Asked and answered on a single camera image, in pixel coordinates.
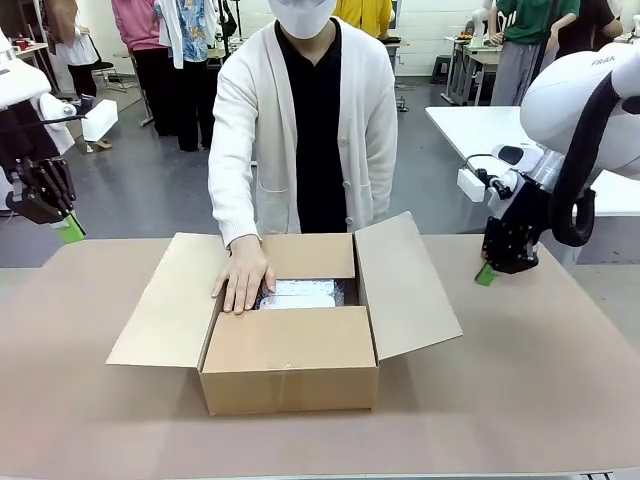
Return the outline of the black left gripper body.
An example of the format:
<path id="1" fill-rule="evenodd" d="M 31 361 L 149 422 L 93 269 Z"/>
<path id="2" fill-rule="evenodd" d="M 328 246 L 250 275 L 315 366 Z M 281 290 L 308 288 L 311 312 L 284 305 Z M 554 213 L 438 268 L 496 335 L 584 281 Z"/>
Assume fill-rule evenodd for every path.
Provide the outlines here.
<path id="1" fill-rule="evenodd" d="M 60 156 L 32 105 L 13 105 L 1 111 L 1 167 L 16 169 L 17 160 L 40 161 Z"/>

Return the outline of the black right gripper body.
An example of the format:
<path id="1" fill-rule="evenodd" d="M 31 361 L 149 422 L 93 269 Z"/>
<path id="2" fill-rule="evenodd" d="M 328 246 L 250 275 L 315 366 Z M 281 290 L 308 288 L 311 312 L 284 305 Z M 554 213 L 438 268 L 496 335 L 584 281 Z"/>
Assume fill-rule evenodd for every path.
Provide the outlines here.
<path id="1" fill-rule="evenodd" d="M 509 225 L 524 226 L 533 231 L 550 229 L 549 201 L 551 194 L 530 179 L 518 184 L 517 192 L 506 200 L 498 200 L 493 216 Z"/>

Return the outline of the person's right hand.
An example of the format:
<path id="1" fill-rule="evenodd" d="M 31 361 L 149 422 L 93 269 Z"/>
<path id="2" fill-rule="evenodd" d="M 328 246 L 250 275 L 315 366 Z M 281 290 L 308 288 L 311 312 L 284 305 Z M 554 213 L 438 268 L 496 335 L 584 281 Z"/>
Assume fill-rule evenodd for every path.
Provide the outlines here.
<path id="1" fill-rule="evenodd" d="M 262 285 L 269 292 L 276 290 L 276 277 L 255 235 L 234 239 L 230 256 L 221 268 L 212 296 L 222 298 L 226 313 L 241 314 L 251 310 Z"/>

